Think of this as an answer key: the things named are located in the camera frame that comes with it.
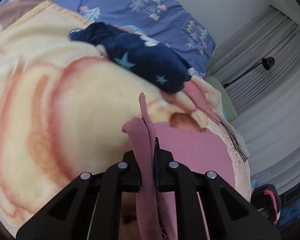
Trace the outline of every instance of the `fleece blanket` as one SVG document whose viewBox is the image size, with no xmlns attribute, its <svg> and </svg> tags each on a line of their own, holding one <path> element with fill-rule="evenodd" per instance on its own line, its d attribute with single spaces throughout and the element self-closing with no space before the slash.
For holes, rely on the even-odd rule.
<svg viewBox="0 0 300 240">
<path fill-rule="evenodd" d="M 251 196 L 250 170 L 228 134 L 182 91 L 165 94 L 101 57 L 98 48 L 71 42 L 90 23 L 45 1 L 0 33 L 0 220 L 18 229 L 81 172 L 104 172 L 131 150 L 122 125 L 141 117 L 144 93 L 153 123 L 186 115 L 175 127 L 209 129 L 227 146 L 235 189 Z M 221 95 L 199 77 L 206 102 L 222 114 Z"/>
</svg>

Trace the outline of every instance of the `curtain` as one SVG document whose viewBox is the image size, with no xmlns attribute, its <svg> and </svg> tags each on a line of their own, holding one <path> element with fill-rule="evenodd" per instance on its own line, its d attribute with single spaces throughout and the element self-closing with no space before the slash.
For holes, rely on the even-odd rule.
<svg viewBox="0 0 300 240">
<path fill-rule="evenodd" d="M 276 59 L 227 88 L 249 146 L 251 178 L 279 194 L 300 182 L 300 27 L 274 8 L 215 53 L 210 73 L 229 82 L 265 56 Z"/>
</svg>

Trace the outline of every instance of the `black lamp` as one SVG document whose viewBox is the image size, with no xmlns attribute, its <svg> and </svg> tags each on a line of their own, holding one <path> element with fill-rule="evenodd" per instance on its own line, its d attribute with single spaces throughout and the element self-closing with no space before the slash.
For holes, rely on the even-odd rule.
<svg viewBox="0 0 300 240">
<path fill-rule="evenodd" d="M 236 82 L 237 80 L 239 80 L 240 78 L 242 78 L 243 76 L 248 74 L 251 70 L 254 70 L 257 66 L 259 66 L 261 64 L 263 65 L 265 70 L 269 70 L 274 65 L 274 63 L 275 63 L 275 59 L 273 57 L 263 58 L 260 63 L 258 63 L 255 66 L 251 67 L 246 72 L 244 72 L 242 75 L 240 75 L 236 79 L 232 80 L 231 82 L 224 84 L 223 88 L 226 88 L 226 87 L 230 86 L 231 84 L 233 84 L 234 82 Z"/>
</svg>

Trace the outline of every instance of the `blue bedsheet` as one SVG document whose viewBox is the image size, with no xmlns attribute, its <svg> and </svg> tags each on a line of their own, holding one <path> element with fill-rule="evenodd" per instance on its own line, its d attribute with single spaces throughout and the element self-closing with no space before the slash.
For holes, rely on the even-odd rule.
<svg viewBox="0 0 300 240">
<path fill-rule="evenodd" d="M 54 0 L 86 19 L 134 25 L 185 59 L 204 77 L 215 48 L 208 31 L 176 0 Z"/>
</svg>

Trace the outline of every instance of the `green pillow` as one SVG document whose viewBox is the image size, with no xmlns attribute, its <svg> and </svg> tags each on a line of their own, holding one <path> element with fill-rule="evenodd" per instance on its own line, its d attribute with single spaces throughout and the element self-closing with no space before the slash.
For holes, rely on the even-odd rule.
<svg viewBox="0 0 300 240">
<path fill-rule="evenodd" d="M 222 97 L 222 105 L 224 109 L 226 110 L 227 120 L 228 122 L 231 122 L 238 118 L 237 111 L 234 109 L 234 106 L 231 102 L 230 97 L 228 96 L 227 92 L 221 85 L 221 83 L 216 79 L 215 77 L 207 77 L 204 78 L 205 82 L 212 85 L 216 90 L 218 90 L 221 93 Z"/>
</svg>

